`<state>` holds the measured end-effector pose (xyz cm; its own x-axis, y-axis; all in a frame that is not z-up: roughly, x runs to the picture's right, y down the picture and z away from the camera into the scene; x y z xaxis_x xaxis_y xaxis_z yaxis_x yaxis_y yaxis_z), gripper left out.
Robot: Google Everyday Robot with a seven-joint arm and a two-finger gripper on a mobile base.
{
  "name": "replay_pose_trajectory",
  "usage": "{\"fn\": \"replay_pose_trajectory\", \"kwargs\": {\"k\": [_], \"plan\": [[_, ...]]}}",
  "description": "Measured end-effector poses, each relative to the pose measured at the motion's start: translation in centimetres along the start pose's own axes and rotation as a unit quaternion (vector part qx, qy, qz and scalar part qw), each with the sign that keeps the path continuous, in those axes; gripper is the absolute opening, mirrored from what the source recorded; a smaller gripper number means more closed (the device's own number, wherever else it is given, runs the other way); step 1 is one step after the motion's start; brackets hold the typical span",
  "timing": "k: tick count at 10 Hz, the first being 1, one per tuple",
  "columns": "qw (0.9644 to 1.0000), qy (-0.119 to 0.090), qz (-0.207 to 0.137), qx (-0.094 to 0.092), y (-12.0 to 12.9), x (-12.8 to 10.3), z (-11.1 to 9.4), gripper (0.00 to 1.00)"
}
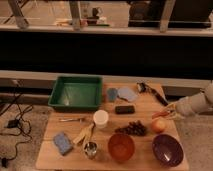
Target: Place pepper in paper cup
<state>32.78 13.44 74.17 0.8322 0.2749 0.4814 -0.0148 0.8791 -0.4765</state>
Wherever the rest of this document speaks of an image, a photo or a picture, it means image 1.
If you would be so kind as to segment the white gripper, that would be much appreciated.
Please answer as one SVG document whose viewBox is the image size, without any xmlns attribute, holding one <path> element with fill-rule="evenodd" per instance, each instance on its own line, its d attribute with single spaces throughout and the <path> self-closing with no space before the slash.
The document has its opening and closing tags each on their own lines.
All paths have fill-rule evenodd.
<svg viewBox="0 0 213 171">
<path fill-rule="evenodd" d="M 167 120 L 181 120 L 184 119 L 184 117 L 189 117 L 194 114 L 194 111 L 192 110 L 187 97 L 179 99 L 177 103 L 172 102 L 168 104 L 165 107 L 165 110 L 175 110 L 175 107 L 178 113 L 168 113 L 163 117 Z"/>
</svg>

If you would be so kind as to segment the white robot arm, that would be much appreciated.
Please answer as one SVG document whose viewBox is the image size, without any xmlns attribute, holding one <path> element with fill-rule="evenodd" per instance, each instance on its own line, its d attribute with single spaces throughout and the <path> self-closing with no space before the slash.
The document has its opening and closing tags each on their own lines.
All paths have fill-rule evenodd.
<svg viewBox="0 0 213 171">
<path fill-rule="evenodd" d="M 197 94 L 185 96 L 170 103 L 163 111 L 167 119 L 181 119 L 205 112 L 210 107 L 213 107 L 213 83 Z"/>
</svg>

